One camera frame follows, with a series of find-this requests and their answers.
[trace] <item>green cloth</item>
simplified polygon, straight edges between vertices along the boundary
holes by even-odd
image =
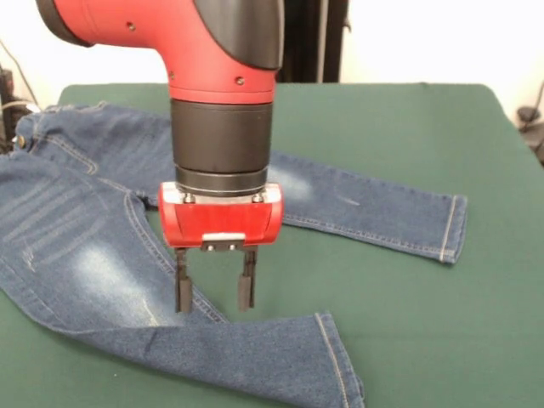
[[[168,113],[165,85],[72,86],[60,103],[102,99]],[[543,407],[544,172],[494,94],[478,85],[281,84],[274,118],[277,150],[466,195],[464,249],[448,267],[284,227],[261,250],[257,308],[246,314],[236,311],[241,258],[192,255],[192,276],[218,308],[232,320],[331,311],[369,408]],[[156,214],[150,221],[160,232]],[[2,406],[279,406],[74,343],[4,295],[0,366]]]

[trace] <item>seam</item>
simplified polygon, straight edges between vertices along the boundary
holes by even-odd
[[[396,240],[394,238],[386,238],[384,236],[369,233],[369,232],[355,231],[353,229],[340,227],[340,226],[338,226],[336,224],[324,223],[324,222],[318,221],[317,219],[314,219],[314,218],[305,218],[305,217],[299,217],[297,215],[285,214],[284,219],[290,219],[290,220],[293,220],[293,221],[298,221],[298,222],[300,222],[302,224],[313,225],[315,227],[326,228],[326,229],[330,230],[331,232],[343,232],[343,233],[349,234],[349,235],[351,235],[353,237],[366,238],[366,239],[369,239],[369,240],[379,241],[379,242],[382,242],[382,243],[393,244],[393,245],[396,245],[397,247],[403,247],[403,248],[407,248],[407,249],[415,249],[415,250],[430,252],[430,253],[434,253],[434,254],[440,254],[442,252],[441,248],[436,248],[436,247],[433,247],[433,246],[421,246],[421,245],[416,245],[416,244],[410,244],[408,242]],[[452,256],[454,254],[454,252],[455,251],[453,251],[451,249],[444,250],[444,254],[449,255],[449,256]]]
[[[332,359],[332,364],[334,365],[334,371],[336,372],[338,382],[340,383],[340,389],[342,391],[343,406],[345,408],[349,408],[348,395],[346,394],[346,386],[343,383],[342,374],[340,373],[340,366],[338,365],[337,356],[334,354],[334,350],[332,349],[331,340],[326,334],[326,330],[325,330],[325,327],[323,326],[323,321],[321,321],[321,317],[317,313],[314,316],[317,319],[317,324],[320,327],[321,335],[325,339],[326,346],[329,349],[329,354]]]
[[[47,135],[46,136],[35,135],[34,139],[36,141],[45,140],[50,143],[53,143],[54,145],[59,146],[62,150],[64,150],[70,156],[74,157],[75,159],[79,160],[83,164],[87,165],[88,166],[87,174],[89,175],[95,174],[99,169],[99,166],[96,162],[90,160],[89,158],[84,156],[81,152],[77,151],[76,149],[74,149],[73,147],[71,147],[69,144],[67,144],[66,142],[62,140],[59,140],[53,136],[47,136]]]
[[[111,181],[111,180],[109,180],[107,178],[98,177],[97,180],[101,181],[104,184],[108,184],[110,187],[112,187],[112,188],[114,188],[114,189],[116,189],[118,191],[121,191],[122,193],[129,194],[131,192],[126,187],[123,187],[122,185],[116,183],[115,181]]]
[[[453,196],[453,200],[451,201],[451,209],[450,209],[450,216],[448,217],[448,224],[445,226],[445,232],[444,232],[444,238],[442,239],[442,249],[440,250],[440,256],[439,261],[444,262],[444,252],[445,252],[445,246],[448,243],[448,235],[450,234],[450,228],[451,228],[451,221],[453,220],[453,214],[456,210],[456,200],[457,196]]]
[[[159,263],[162,266],[162,269],[168,273],[168,275],[172,278],[172,273],[174,272],[171,265],[168,263],[168,261],[162,256],[161,252],[158,250],[158,248],[153,243],[153,240],[149,237],[147,232],[145,232],[145,229],[142,227],[142,225],[139,223],[138,218],[136,217],[136,213],[134,211],[134,207],[132,205],[132,202],[129,200],[130,193],[127,193],[124,197],[123,204],[125,206],[125,212],[128,217],[128,221],[133,226],[134,230],[138,234],[139,239],[142,241],[144,246],[147,248],[147,250],[155,256],[155,258],[159,261]],[[193,297],[193,302],[195,303],[196,307],[204,313],[209,319],[215,321],[215,322],[225,322],[226,320],[222,319],[221,316],[217,315],[212,308],[210,308],[206,302],[198,297]]]

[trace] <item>jeans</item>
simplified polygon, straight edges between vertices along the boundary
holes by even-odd
[[[174,180],[168,117],[106,103],[53,106],[26,116],[25,151],[107,179],[156,205]],[[412,189],[273,151],[269,181],[285,195],[284,224],[454,264],[465,238],[467,198]]]
[[[302,407],[364,406],[328,313],[230,323],[197,288],[194,312],[173,312],[175,264],[145,218],[158,183],[173,179],[166,117],[54,107],[17,132],[22,148],[0,156],[0,287],[29,318],[183,377]],[[462,196],[278,152],[270,178],[284,188],[286,224],[445,263],[461,251]]]

